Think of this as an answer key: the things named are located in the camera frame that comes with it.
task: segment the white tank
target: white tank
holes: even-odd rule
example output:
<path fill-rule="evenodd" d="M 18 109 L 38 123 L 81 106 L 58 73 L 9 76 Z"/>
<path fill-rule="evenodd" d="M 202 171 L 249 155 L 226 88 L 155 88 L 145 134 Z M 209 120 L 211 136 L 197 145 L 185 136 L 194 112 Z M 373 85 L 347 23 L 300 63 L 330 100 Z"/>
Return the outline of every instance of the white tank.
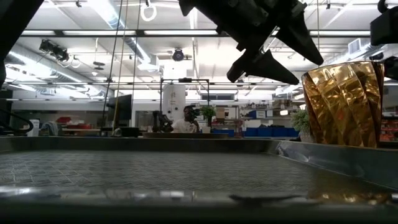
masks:
<path fill-rule="evenodd" d="M 164 79 L 179 79 L 187 76 L 187 69 L 176 66 L 177 63 L 165 65 Z M 184 117 L 185 107 L 185 85 L 168 85 L 165 83 L 163 89 L 162 111 L 170 120 L 176 121 Z"/>

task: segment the fluorescent light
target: fluorescent light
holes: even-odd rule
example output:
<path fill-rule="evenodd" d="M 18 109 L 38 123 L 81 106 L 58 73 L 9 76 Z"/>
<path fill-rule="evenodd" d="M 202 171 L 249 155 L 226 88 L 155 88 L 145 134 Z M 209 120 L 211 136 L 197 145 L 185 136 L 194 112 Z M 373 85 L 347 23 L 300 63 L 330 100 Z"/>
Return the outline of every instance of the fluorescent light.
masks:
<path fill-rule="evenodd" d="M 310 35 L 318 35 L 318 31 L 310 31 Z M 345 35 L 345 36 L 356 36 L 356 35 L 366 35 L 370 36 L 371 32 L 366 30 L 320 30 L 319 35 L 324 36 L 336 36 L 336 35 Z"/>
<path fill-rule="evenodd" d="M 24 30 L 22 35 L 55 35 L 52 30 Z"/>
<path fill-rule="evenodd" d="M 289 114 L 289 112 L 287 110 L 280 111 L 281 116 L 286 116 L 288 114 Z"/>
<path fill-rule="evenodd" d="M 218 35 L 215 30 L 145 30 L 145 35 Z"/>
<path fill-rule="evenodd" d="M 23 101 L 45 101 L 46 99 L 18 99 Z"/>
<path fill-rule="evenodd" d="M 63 31 L 65 35 L 135 35 L 136 31 L 134 30 L 65 30 Z"/>
<path fill-rule="evenodd" d="M 47 82 L 15 82 L 14 84 L 20 85 L 48 85 L 49 83 Z"/>
<path fill-rule="evenodd" d="M 304 98 L 304 93 L 299 94 L 299 95 L 294 97 L 295 100 L 299 100 L 299 99 L 302 99 L 302 98 Z"/>
<path fill-rule="evenodd" d="M 53 85 L 87 85 L 88 83 L 52 83 Z"/>
<path fill-rule="evenodd" d="M 140 65 L 137 66 L 137 68 L 141 71 L 143 70 L 157 70 L 159 71 L 159 66 L 158 65 L 152 65 L 149 63 L 142 63 Z"/>

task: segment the shelving unit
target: shelving unit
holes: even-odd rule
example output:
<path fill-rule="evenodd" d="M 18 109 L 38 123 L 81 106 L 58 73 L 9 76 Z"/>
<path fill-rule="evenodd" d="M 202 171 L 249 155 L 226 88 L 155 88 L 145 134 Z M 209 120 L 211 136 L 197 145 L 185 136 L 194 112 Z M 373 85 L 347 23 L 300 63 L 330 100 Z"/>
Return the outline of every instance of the shelving unit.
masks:
<path fill-rule="evenodd" d="M 398 141 L 395 133 L 398 133 L 398 117 L 382 119 L 380 141 Z"/>

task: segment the computer monitor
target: computer monitor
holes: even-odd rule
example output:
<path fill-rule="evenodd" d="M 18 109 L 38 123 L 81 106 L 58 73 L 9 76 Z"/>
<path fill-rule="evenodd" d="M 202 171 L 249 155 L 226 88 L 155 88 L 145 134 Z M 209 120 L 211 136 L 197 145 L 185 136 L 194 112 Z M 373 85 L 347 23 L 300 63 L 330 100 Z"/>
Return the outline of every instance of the computer monitor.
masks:
<path fill-rule="evenodd" d="M 115 118 L 115 126 L 119 126 L 119 121 L 127 121 L 131 119 L 131 95 L 110 98 L 106 104 L 108 107 L 108 121 Z"/>

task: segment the potted plant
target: potted plant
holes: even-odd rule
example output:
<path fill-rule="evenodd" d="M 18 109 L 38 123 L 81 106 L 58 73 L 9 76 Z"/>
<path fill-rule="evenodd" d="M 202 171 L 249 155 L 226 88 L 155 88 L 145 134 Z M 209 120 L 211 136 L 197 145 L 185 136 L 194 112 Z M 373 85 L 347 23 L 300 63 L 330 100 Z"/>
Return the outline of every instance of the potted plant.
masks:
<path fill-rule="evenodd" d="M 302 142 L 313 142 L 310 132 L 310 121 L 306 110 L 299 110 L 292 114 L 293 128 L 299 131 Z"/>
<path fill-rule="evenodd" d="M 212 106 L 202 106 L 200 112 L 205 119 L 207 119 L 207 126 L 211 127 L 211 119 L 216 116 L 216 111 Z"/>

